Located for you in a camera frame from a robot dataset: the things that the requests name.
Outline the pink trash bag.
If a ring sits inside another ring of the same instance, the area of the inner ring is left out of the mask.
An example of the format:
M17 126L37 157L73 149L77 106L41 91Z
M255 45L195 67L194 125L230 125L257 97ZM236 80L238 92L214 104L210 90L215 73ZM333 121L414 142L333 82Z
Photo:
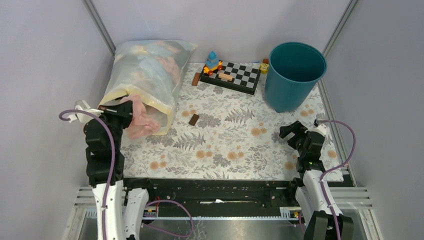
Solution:
M136 140L156 133L160 129L160 124L147 114L141 97L133 94L123 97L119 102L125 103L128 101L132 102L132 121L126 128L127 136Z

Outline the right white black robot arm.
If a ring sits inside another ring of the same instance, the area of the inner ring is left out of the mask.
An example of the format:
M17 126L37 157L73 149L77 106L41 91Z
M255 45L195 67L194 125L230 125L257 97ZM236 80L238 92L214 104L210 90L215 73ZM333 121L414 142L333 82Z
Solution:
M292 135L287 144L298 152L296 170L298 178L292 181L287 191L287 201L301 207L300 221L304 221L305 240L351 240L354 222L344 216L334 200L328 182L321 150L328 128L324 121L316 120L313 128L307 128L300 121L279 128L279 137Z

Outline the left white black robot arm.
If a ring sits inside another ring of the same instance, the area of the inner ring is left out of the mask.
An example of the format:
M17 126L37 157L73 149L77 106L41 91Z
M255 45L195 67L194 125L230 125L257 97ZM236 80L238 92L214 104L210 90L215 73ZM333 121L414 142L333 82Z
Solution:
M124 129L133 120L133 103L100 105L100 115L88 121L83 132L86 174L92 187L97 211L99 240L138 240L145 206L155 200L149 187L130 189L123 208L125 157L120 152Z

